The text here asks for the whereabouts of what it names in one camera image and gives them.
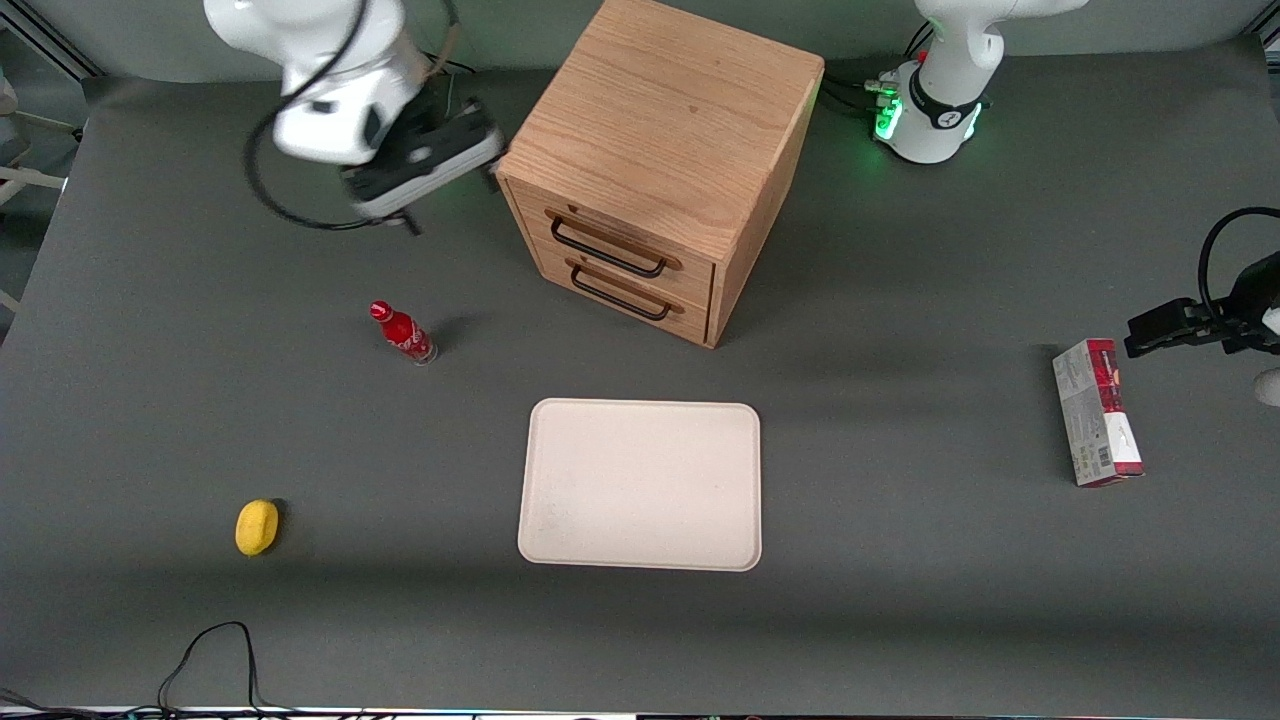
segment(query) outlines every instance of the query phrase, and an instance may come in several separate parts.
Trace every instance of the wooden cabinet top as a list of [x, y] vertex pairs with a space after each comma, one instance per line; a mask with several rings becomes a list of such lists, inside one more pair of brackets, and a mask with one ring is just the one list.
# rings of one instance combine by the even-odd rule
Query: wooden cabinet top
[[605, 0], [502, 173], [726, 258], [822, 70], [817, 55], [652, 0]]

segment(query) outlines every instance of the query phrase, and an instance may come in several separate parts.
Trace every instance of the box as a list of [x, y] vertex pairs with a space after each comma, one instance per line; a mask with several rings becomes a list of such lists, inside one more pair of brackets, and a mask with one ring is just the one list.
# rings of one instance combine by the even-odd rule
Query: box
[[791, 187], [822, 72], [781, 42], [604, 0], [498, 167], [541, 275], [714, 347]]
[[1114, 340], [1087, 340], [1053, 359], [1071, 445], [1075, 484], [1096, 488], [1143, 474], [1142, 456], [1120, 402]]

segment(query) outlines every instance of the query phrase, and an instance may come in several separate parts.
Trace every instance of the wooden drawer cabinet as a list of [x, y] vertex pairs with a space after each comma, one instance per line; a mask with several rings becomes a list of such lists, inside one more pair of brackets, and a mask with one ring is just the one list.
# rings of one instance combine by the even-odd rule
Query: wooden drawer cabinet
[[544, 252], [576, 254], [586, 266], [612, 270], [634, 283], [707, 307], [712, 292], [713, 266], [709, 261], [687, 251], [645, 243], [604, 229], [602, 224], [584, 219], [579, 208], [548, 200], [534, 188], [516, 193], [527, 199], [524, 204], [527, 210], [521, 209], [520, 215], [535, 256], [540, 258]]
[[538, 265], [553, 283], [621, 310], [655, 328], [703, 343], [707, 306], [664, 293], [622, 273], [584, 260], [579, 252], [540, 246]]
[[498, 179], [544, 278], [714, 347], [795, 174], [817, 55], [605, 0]]

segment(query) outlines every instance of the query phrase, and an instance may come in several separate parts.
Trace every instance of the wall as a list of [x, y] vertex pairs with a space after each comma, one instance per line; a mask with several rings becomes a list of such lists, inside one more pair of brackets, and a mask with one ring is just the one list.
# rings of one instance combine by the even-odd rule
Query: wall
[[[115, 74], [201, 82], [278, 77], [259, 58], [223, 45], [200, 0], [28, 0], [90, 58]], [[667, 0], [827, 58], [901, 51], [920, 24], [910, 0]], [[436, 0], [404, 0], [422, 47], [439, 44]], [[477, 67], [556, 67], [598, 0], [457, 0], [463, 42]], [[1004, 26], [1010, 53], [1055, 55], [1180, 50], [1238, 35], [1267, 0], [1093, 0], [1056, 18]]]

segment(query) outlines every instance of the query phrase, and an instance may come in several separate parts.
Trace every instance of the gray mat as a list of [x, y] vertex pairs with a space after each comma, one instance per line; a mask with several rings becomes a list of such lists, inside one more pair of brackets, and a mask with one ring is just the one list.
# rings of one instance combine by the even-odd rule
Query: gray mat
[[[512, 132], [547, 79], [456, 90]], [[1276, 202], [1254, 41], [1012, 59], [938, 168], [817, 110], [716, 351], [543, 282], [475, 177], [417, 204], [425, 238], [278, 222], [238, 165], [271, 86], [91, 90], [0, 348], [4, 684], [145, 702], [234, 618], [266, 696], [294, 705], [1280, 714], [1266, 359], [1123, 363], [1149, 474], [1101, 491], [1070, 479], [1048, 363], [1193, 293], [1213, 220]], [[266, 165], [288, 202], [340, 217], [330, 169]], [[1233, 228], [1215, 283], [1275, 232]], [[375, 297], [435, 329], [436, 364], [384, 346]], [[756, 407], [759, 566], [521, 560], [527, 416], [549, 396]], [[232, 528], [264, 496], [289, 527], [248, 561]], [[175, 700], [242, 703], [238, 642], [210, 638]]]

